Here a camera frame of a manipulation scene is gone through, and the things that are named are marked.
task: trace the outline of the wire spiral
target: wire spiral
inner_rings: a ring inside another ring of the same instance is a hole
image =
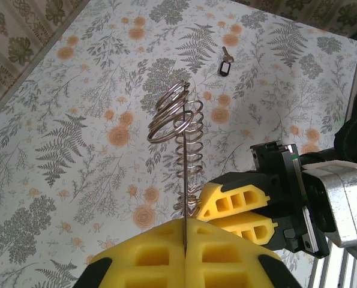
[[[203,136],[204,116],[203,103],[200,100],[188,100],[189,86],[188,82],[182,80],[159,99],[155,107],[157,114],[148,126],[148,141],[151,144],[158,144],[175,138],[178,145],[175,149],[178,156],[176,164],[180,167],[176,175],[184,179],[184,190],[178,192],[178,202],[173,208],[176,211],[181,210],[182,215],[185,215],[188,208],[188,215],[192,217],[196,214],[199,203],[195,193],[201,190],[201,186],[188,182],[203,169],[203,155],[200,153],[203,143],[200,140]],[[158,133],[169,124],[173,124],[170,130]]]

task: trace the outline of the patterned wallpaper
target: patterned wallpaper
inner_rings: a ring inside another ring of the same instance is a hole
[[[357,41],[228,0],[91,0],[0,112],[0,288],[70,288],[177,217],[176,145],[146,139],[170,85],[204,103],[203,184],[254,144],[330,147],[356,62]],[[277,253],[307,287],[313,258]]]
[[[0,0],[0,99],[81,0]]]
[[[357,33],[357,0],[234,1],[347,37]]]

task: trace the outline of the key tag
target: key tag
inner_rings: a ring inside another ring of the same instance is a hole
[[[228,63],[226,61],[222,61],[221,66],[220,66],[220,75],[223,76],[223,77],[228,76],[231,66],[232,66],[231,63]]]

